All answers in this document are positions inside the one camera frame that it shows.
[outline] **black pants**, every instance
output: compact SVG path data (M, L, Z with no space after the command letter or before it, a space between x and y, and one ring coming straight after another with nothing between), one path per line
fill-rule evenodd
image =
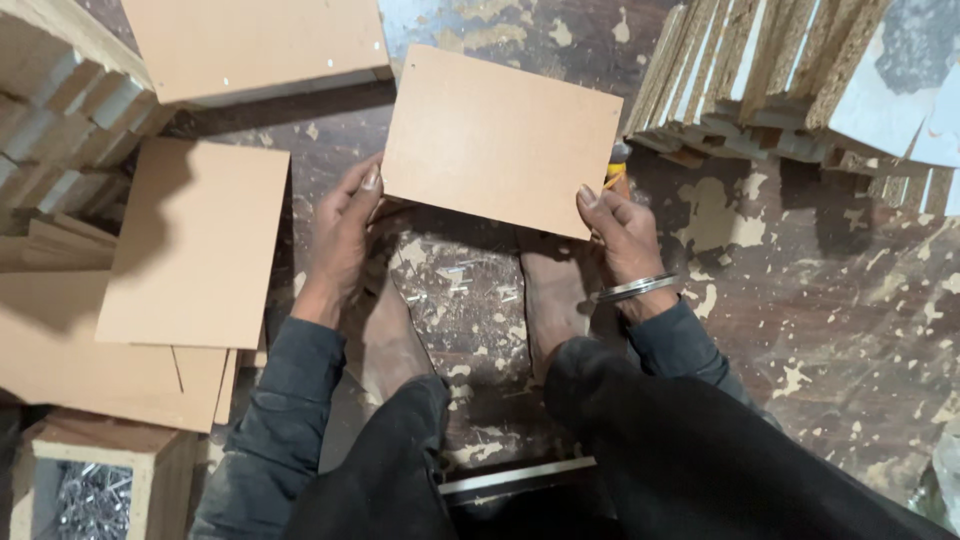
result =
M448 393L410 380L300 494L286 538L451 538L436 456ZM566 342L544 404L592 453L633 538L953 538L810 454L738 400Z

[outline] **wrist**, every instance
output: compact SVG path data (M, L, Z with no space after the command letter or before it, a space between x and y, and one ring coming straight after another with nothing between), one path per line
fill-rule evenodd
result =
M337 330L343 299L325 283L307 279L294 302L290 316Z
M679 301L673 287L666 286L622 300L616 305L631 325L638 325L667 311Z

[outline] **paint-stained floor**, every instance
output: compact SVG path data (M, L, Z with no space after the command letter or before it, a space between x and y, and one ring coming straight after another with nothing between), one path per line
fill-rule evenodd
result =
M675 3L381 0L380 9L396 66L410 43L428 43L621 95L630 110ZM132 42L116 0L81 4ZM182 113L170 129L291 151L272 325L305 268L312 205L383 147L394 96L390 83L334 90ZM753 395L800 444L904 501L960 411L960 222L874 207L796 162L687 170L639 150L629 170L651 196L667 267ZM405 296L418 297L417 330L455 394L444 453L454 474L577 452L527 383L515 247L509 226L423 209L389 258ZM461 276L442 271L469 260ZM502 294L513 290L515 299ZM349 390L338 390L340 434L326 463L348 448L357 411L375 406Z

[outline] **fingernail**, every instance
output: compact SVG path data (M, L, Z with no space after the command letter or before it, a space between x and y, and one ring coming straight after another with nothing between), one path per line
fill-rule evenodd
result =
M370 168L370 171L367 172L367 176L364 177L360 187L364 189L374 189L377 182L380 182L380 166L374 165Z
M586 184L581 184L581 185L580 185L580 191L579 191L579 193L577 194L577 196L580 197L580 200L583 201L583 203L584 203L585 205L587 205L588 207L593 208L593 207L595 207L596 204L597 204L597 195L596 195L596 193L594 193L592 189L590 189L589 187L587 187Z

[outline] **silver bracelet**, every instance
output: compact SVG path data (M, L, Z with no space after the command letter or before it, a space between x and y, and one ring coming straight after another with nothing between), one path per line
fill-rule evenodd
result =
M653 278L643 278L642 280L636 280L635 282L629 282L616 287L603 289L600 292L591 294L590 299L595 304L600 304L601 302L619 302L625 298L630 298L638 294L650 292L654 289L672 285L676 279L676 272L664 272L658 276L654 276Z

